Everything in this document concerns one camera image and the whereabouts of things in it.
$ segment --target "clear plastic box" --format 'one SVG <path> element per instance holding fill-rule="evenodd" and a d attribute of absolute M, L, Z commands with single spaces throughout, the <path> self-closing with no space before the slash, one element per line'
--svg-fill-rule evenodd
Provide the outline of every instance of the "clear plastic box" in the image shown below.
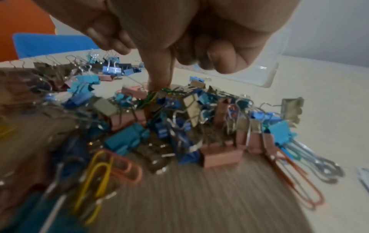
<path fill-rule="evenodd" d="M 215 70 L 203 70 L 198 65 L 184 66 L 179 63 L 176 64 L 176 68 L 267 88 L 273 82 L 278 69 L 278 55 L 283 54 L 286 49 L 290 34 L 291 31 L 287 28 L 276 32 L 269 39 L 255 62 L 249 68 L 234 74 L 220 74 Z"/>

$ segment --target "blue chair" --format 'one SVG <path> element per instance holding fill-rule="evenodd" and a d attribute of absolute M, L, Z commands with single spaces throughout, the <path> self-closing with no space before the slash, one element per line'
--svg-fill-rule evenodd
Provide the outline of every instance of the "blue chair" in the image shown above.
<path fill-rule="evenodd" d="M 13 42 L 19 59 L 98 49 L 98 46 L 87 36 L 16 33 L 13 35 Z"/>

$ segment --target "plastic container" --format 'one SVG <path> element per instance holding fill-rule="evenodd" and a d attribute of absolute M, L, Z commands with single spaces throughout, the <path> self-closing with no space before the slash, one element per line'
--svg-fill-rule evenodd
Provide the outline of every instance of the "plastic container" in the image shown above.
<path fill-rule="evenodd" d="M 249 68 L 234 74 L 220 74 L 215 70 L 203 70 L 198 65 L 184 66 L 179 63 L 176 64 L 176 68 L 267 88 L 273 82 L 278 69 L 278 55 L 281 55 L 286 49 L 290 34 L 291 31 L 287 28 L 276 32 L 269 39 L 254 63 Z"/>

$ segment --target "pile of clips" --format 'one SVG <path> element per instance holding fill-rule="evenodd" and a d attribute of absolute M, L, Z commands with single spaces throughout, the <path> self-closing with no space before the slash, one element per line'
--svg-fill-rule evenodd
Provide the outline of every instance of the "pile of clips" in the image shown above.
<path fill-rule="evenodd" d="M 117 194 L 122 182 L 140 182 L 145 169 L 165 175 L 171 163 L 183 169 L 188 163 L 211 169 L 237 165 L 245 151 L 264 156 L 276 175 L 312 206 L 321 205 L 324 197 L 298 163 L 326 183 L 344 176 L 335 162 L 316 155 L 291 132 L 299 124 L 301 97 L 257 107 L 249 96 L 207 87 L 203 79 L 190 77 L 187 86 L 171 85 L 157 92 L 147 91 L 145 84 L 123 86 L 105 99 L 92 93 L 94 85 L 129 77 L 144 65 L 121 64 L 114 56 L 98 60 L 91 54 L 86 60 L 74 57 L 70 64 L 34 65 L 1 71 L 1 83 L 14 94 L 1 107 L 74 118 L 78 127 L 61 145 L 38 153 L 3 177 L 0 212 L 18 208 L 2 232 L 88 232 L 103 202 Z M 63 91 L 71 93 L 66 101 L 57 97 Z M 280 110 L 266 112 L 265 105 Z M 12 131 L 0 126 L 1 136 Z M 35 171 L 28 179 L 32 182 L 24 182 L 25 167 Z M 51 182 L 43 179 L 50 171 L 41 167 L 51 167 Z M 303 188 L 290 170 L 316 191 L 317 201 L 299 191 Z"/>

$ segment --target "white table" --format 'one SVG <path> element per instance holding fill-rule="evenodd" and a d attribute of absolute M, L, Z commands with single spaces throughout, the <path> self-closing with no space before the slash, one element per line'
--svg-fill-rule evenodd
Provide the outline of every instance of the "white table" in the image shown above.
<path fill-rule="evenodd" d="M 85 58 L 86 52 L 54 55 L 57 61 L 66 63 L 66 55 Z M 120 56 L 121 62 L 139 63 L 139 55 L 133 52 Z M 44 56 L 39 60 L 51 64 Z M 34 62 L 25 59 L 25 67 Z M 20 61 L 13 64 L 20 67 Z M 0 67 L 12 67 L 8 62 Z M 173 83 L 186 85 L 189 76 L 205 77 L 186 70 L 176 69 Z M 135 80 L 145 82 L 147 72 L 132 75 Z M 115 82 L 102 82 L 94 86 L 98 96 L 110 97 L 122 84 L 137 85 L 128 78 Z M 315 212 L 303 208 L 317 233 L 368 232 L 369 194 L 358 181 L 356 166 L 368 166 L 369 155 L 367 132 L 369 124 L 369 69 L 288 56 L 280 57 L 280 64 L 270 88 L 232 82 L 212 77 L 207 84 L 220 87 L 233 94 L 247 94 L 256 105 L 263 102 L 279 104 L 282 98 L 303 97 L 305 104 L 301 123 L 294 131 L 298 140 L 311 147 L 317 154 L 334 160 L 344 169 L 346 176 L 336 185 L 322 183 L 312 174 L 310 180 L 326 198 L 326 204 Z"/>

